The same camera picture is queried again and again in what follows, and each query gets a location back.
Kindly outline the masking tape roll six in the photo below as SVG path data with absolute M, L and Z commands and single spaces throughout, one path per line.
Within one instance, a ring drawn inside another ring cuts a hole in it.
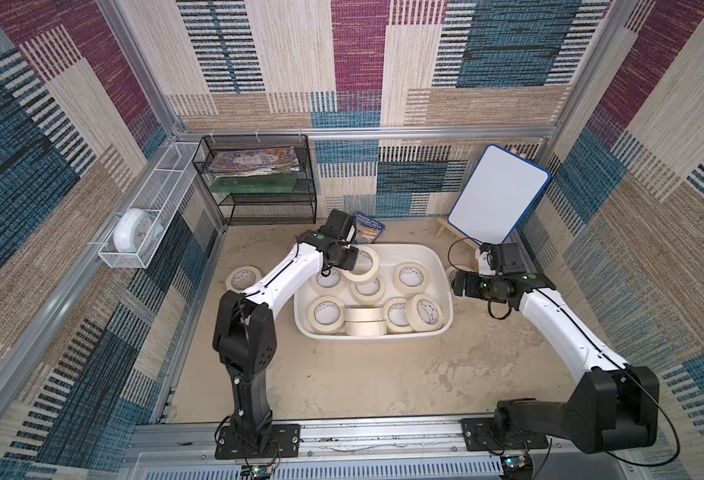
M 335 267 L 323 270 L 312 277 L 310 285 L 319 296 L 339 296 L 348 288 L 345 276 Z

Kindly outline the masking tape roll ten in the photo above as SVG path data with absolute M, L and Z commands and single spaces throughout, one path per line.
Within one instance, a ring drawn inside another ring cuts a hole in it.
M 417 294 L 406 301 L 406 320 L 416 332 L 433 332 L 444 325 L 440 304 L 431 296 Z

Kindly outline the masking tape roll five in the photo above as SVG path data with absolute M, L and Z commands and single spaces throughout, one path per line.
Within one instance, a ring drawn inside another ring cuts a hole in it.
M 337 297 L 318 297 L 308 309 L 312 330 L 320 335 L 335 335 L 345 326 L 346 306 Z

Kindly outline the masking tape roll three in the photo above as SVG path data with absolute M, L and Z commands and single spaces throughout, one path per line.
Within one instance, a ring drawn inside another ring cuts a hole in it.
M 421 263 L 404 262 L 395 267 L 393 282 L 405 296 L 422 294 L 431 284 L 431 274 Z

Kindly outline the masking tape roll seven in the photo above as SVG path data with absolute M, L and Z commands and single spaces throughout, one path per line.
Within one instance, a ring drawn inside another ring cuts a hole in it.
M 381 322 L 384 320 L 381 307 L 347 307 L 344 316 L 347 323 Z

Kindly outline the masking tape roll eight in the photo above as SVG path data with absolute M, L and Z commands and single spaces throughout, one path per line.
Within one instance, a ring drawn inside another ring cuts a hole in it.
M 351 337 L 380 337 L 387 334 L 387 325 L 384 321 L 346 323 L 345 332 Z

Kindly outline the masking tape roll nine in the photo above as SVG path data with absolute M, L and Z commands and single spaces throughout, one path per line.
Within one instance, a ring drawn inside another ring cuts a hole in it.
M 407 318 L 407 299 L 396 297 L 388 301 L 382 308 L 388 334 L 408 334 L 415 330 Z

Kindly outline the masking tape roll one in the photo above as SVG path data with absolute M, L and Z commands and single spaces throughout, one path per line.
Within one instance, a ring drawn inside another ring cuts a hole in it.
M 227 290 L 241 293 L 262 279 L 261 271 L 251 265 L 235 268 L 227 277 L 225 286 Z

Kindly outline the masking tape roll two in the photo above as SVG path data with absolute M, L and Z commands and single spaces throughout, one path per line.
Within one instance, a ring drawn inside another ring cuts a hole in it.
M 351 283 L 365 284 L 373 281 L 378 275 L 380 259 L 378 254 L 370 246 L 360 245 L 357 247 L 357 258 L 351 270 L 343 270 L 343 276 Z

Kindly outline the masking tape roll four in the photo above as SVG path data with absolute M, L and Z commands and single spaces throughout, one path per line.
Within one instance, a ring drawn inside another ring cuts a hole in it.
M 355 301 L 362 306 L 378 306 L 382 303 L 387 290 L 386 282 L 380 277 L 365 283 L 353 283 L 350 292 Z

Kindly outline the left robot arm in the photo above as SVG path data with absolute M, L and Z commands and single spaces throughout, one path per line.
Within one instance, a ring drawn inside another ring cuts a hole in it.
M 329 268 L 351 270 L 358 250 L 354 229 L 324 225 L 298 236 L 289 253 L 260 281 L 238 293 L 227 291 L 219 303 L 213 349 L 230 376 L 233 432 L 248 448 L 262 452 L 272 438 L 266 369 L 277 350 L 275 319 L 311 278 Z

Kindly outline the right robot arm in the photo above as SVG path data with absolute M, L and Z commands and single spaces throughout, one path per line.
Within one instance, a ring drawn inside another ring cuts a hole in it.
M 649 447 L 657 439 L 659 381 L 599 339 L 540 273 L 487 276 L 458 270 L 455 295 L 501 303 L 518 311 L 545 337 L 576 383 L 565 402 L 500 401 L 491 430 L 496 440 L 548 435 L 586 454 Z

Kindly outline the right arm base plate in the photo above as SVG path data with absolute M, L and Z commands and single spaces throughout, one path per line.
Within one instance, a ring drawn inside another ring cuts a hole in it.
M 469 417 L 460 420 L 466 449 L 503 455 L 507 451 L 546 450 L 549 439 L 540 433 L 526 433 L 501 425 L 491 417 Z

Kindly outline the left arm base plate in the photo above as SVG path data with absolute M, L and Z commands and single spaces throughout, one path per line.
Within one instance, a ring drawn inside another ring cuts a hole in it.
M 257 436 L 238 433 L 224 424 L 214 433 L 216 460 L 295 458 L 299 454 L 302 427 L 298 423 L 273 424 Z

